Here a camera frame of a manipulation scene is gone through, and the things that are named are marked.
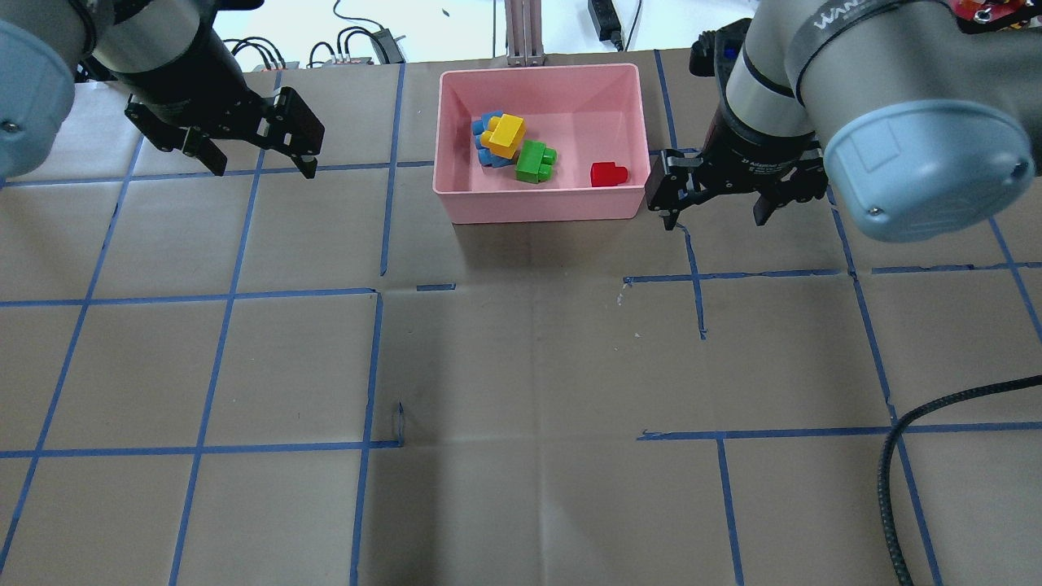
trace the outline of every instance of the light blue joint cap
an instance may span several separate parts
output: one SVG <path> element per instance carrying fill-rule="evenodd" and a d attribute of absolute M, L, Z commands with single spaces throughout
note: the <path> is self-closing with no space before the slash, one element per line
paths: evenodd
<path fill-rule="evenodd" d="M 72 109 L 72 72 L 35 35 L 0 20 L 0 177 L 32 171 L 47 158 Z"/>
<path fill-rule="evenodd" d="M 825 148 L 825 171 L 863 233 L 914 242 L 975 224 L 1035 177 L 1032 144 L 1006 113 L 921 100 L 849 122 Z"/>

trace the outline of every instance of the red toy block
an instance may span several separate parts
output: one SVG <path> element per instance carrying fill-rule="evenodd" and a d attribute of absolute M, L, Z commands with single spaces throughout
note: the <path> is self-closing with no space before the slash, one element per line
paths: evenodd
<path fill-rule="evenodd" d="M 612 188 L 621 186 L 629 178 L 629 171 L 619 167 L 614 161 L 594 163 L 590 166 L 590 186 L 595 188 Z"/>

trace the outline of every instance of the metal frame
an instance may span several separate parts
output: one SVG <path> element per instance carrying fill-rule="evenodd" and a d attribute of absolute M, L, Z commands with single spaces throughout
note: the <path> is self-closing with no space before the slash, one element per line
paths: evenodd
<path fill-rule="evenodd" d="M 543 65 L 542 0 L 504 0 L 506 6 L 506 64 Z"/>

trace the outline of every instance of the wire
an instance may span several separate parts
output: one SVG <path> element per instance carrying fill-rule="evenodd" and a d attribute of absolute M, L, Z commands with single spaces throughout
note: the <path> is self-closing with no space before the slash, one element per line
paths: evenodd
<path fill-rule="evenodd" d="M 942 407 L 948 407 L 949 405 L 971 398 L 1016 391 L 1039 385 L 1042 385 L 1042 375 L 1007 381 L 1006 383 L 996 383 L 994 385 L 952 393 L 908 412 L 894 424 L 890 433 L 887 434 L 887 439 L 883 442 L 883 454 L 879 456 L 879 467 L 876 470 L 876 495 L 879 498 L 879 517 L 883 519 L 883 535 L 887 539 L 887 550 L 890 551 L 890 561 L 894 565 L 894 573 L 897 575 L 897 581 L 901 586 L 915 586 L 912 583 L 912 575 L 909 573 L 908 565 L 904 563 L 904 555 L 901 553 L 901 546 L 897 540 L 897 529 L 894 526 L 894 511 L 890 503 L 890 462 L 893 460 L 894 447 L 897 445 L 901 434 L 912 421 L 923 415 L 933 413 Z"/>
<path fill-rule="evenodd" d="M 263 41 L 263 42 L 271 45 L 272 50 L 275 51 L 275 55 L 278 57 L 278 62 L 280 64 L 282 64 L 282 69 L 287 69 L 286 59 L 282 58 L 282 52 L 278 50 L 278 47 L 276 47 L 274 43 L 272 43 L 271 41 L 265 39 L 264 36 L 247 36 L 247 38 L 243 39 L 241 42 L 245 43 L 247 41 Z"/>
<path fill-rule="evenodd" d="M 362 34 L 362 35 L 368 36 L 370 40 L 372 40 L 373 45 L 375 45 L 376 47 L 378 47 L 379 50 L 380 50 L 380 53 L 383 54 L 383 63 L 384 64 L 391 63 L 391 57 L 388 56 L 388 50 L 383 48 L 383 45 L 376 39 L 376 36 L 373 35 L 372 32 L 369 32 L 366 29 L 352 30 L 351 32 L 347 33 L 347 39 L 344 39 L 344 50 L 345 51 L 347 51 L 347 46 L 351 42 L 351 38 L 354 36 L 355 34 Z"/>
<path fill-rule="evenodd" d="M 337 17 L 339 19 L 344 19 L 346 21 L 362 21 L 362 22 L 372 23 L 372 24 L 375 24 L 376 26 L 380 27 L 380 30 L 384 30 L 384 27 L 383 27 L 382 24 L 380 24 L 380 23 L 378 23 L 378 22 L 376 22 L 376 21 L 374 21 L 372 19 L 364 19 L 364 18 L 361 18 L 361 17 L 345 17 L 344 15 L 341 15 L 340 13 L 337 11 L 337 6 L 340 6 L 340 2 L 341 2 L 341 0 L 337 0 L 333 3 L 333 5 L 332 5 L 332 14 L 333 14 L 334 17 Z"/>
<path fill-rule="evenodd" d="M 325 47 L 326 49 L 329 49 L 329 54 L 332 55 L 332 60 L 337 60 L 337 52 L 332 50 L 332 45 L 326 43 L 325 41 L 319 41 L 318 43 L 315 44 L 314 47 L 312 47 L 312 52 L 309 55 L 307 55 L 308 69 L 311 69 L 312 66 L 314 66 L 315 64 L 319 63 L 315 60 L 315 51 L 317 51 L 319 47 Z"/>
<path fill-rule="evenodd" d="M 350 56 L 350 52 L 347 50 L 347 43 L 344 43 L 343 36 L 345 32 L 353 32 L 355 30 L 365 30 L 366 32 L 369 32 L 362 26 L 349 26 L 337 33 L 337 50 L 340 51 L 340 54 L 347 54 Z"/>
<path fill-rule="evenodd" d="M 634 24 L 629 26 L 629 34 L 626 35 L 626 47 L 623 51 L 629 50 L 629 43 L 634 40 L 634 30 L 637 29 L 637 21 L 641 18 L 641 8 L 644 7 L 644 0 L 637 1 L 637 14 L 634 15 Z"/>
<path fill-rule="evenodd" d="M 271 62 L 275 59 L 274 55 L 271 54 L 271 50 L 268 48 L 257 45 L 256 43 L 250 43 L 249 41 L 243 41 L 242 39 L 225 39 L 224 43 L 235 43 L 234 48 L 231 49 L 232 55 L 238 55 L 239 51 L 242 51 L 246 47 L 253 47 L 260 53 L 260 59 L 264 60 L 265 69 L 273 69 Z"/>

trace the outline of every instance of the pink bin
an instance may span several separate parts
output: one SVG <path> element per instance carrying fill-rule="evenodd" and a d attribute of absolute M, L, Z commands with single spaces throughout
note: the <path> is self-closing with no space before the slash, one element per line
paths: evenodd
<path fill-rule="evenodd" d="M 495 111 L 525 120 L 525 139 L 557 151 L 553 177 L 532 185 L 514 166 L 481 167 L 471 122 Z M 617 187 L 590 187 L 590 166 L 629 170 Z M 626 219 L 650 173 L 637 66 L 527 67 L 442 74 L 435 192 L 454 224 Z"/>

